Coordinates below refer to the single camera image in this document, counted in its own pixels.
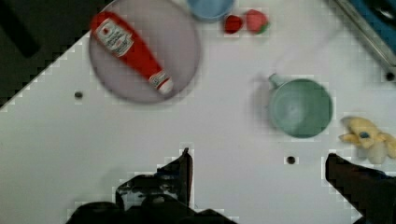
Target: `yellow stuffed toy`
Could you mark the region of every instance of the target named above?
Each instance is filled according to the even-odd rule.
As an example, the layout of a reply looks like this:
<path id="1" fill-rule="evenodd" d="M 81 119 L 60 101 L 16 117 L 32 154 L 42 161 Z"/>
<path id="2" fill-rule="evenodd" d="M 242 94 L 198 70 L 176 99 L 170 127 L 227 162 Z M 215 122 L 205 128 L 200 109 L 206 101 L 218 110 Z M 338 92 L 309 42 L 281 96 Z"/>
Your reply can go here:
<path id="1" fill-rule="evenodd" d="M 367 149 L 367 157 L 372 164 L 382 164 L 387 154 L 396 159 L 396 138 L 392 135 L 382 133 L 368 119 L 348 117 L 343 122 L 351 133 L 341 135 L 340 139 Z"/>

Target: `red strawberry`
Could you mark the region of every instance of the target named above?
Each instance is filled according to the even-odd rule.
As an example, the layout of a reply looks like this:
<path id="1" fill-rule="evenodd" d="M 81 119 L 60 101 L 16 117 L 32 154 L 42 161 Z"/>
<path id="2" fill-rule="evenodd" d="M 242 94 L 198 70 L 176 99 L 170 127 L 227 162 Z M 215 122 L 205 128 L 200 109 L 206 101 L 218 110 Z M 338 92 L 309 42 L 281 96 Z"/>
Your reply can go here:
<path id="1" fill-rule="evenodd" d="M 268 27 L 268 18 L 260 11 L 251 9 L 247 12 L 247 29 L 254 34 L 261 34 Z"/>
<path id="2" fill-rule="evenodd" d="M 224 31 L 226 34 L 235 34 L 238 32 L 243 26 L 243 21 L 240 17 L 231 15 L 227 17 L 224 24 Z"/>

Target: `pink plate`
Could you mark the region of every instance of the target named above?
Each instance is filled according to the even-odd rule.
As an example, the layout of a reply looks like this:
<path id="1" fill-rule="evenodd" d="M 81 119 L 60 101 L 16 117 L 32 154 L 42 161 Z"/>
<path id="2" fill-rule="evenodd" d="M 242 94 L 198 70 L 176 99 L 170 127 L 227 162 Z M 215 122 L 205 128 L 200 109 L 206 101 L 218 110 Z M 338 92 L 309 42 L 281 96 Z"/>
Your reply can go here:
<path id="1" fill-rule="evenodd" d="M 128 101 L 155 104 L 179 94 L 194 78 L 201 46 L 192 18 L 170 0 L 118 0 L 105 8 L 128 21 L 146 41 L 174 89 L 163 96 L 136 71 L 109 54 L 91 37 L 90 57 L 95 74 L 114 94 Z"/>

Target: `blue bowl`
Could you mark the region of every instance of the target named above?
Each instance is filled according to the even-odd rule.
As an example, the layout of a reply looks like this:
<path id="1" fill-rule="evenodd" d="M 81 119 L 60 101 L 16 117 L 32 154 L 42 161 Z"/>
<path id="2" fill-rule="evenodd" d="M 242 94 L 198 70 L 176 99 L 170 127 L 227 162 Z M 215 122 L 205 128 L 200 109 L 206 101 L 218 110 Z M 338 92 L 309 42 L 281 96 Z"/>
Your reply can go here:
<path id="1" fill-rule="evenodd" d="M 220 21 L 233 9 L 235 0 L 187 0 L 192 14 L 201 21 Z"/>

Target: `red ketchup bottle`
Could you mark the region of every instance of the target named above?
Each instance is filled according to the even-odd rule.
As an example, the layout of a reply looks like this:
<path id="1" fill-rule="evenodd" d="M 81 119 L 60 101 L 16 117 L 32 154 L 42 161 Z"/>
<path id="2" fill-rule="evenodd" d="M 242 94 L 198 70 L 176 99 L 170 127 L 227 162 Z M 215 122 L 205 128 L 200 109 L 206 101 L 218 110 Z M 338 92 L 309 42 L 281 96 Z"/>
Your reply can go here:
<path id="1" fill-rule="evenodd" d="M 166 75 L 140 35 L 117 14 L 104 11 L 93 17 L 93 36 L 115 57 L 137 71 L 161 94 L 173 89 Z"/>

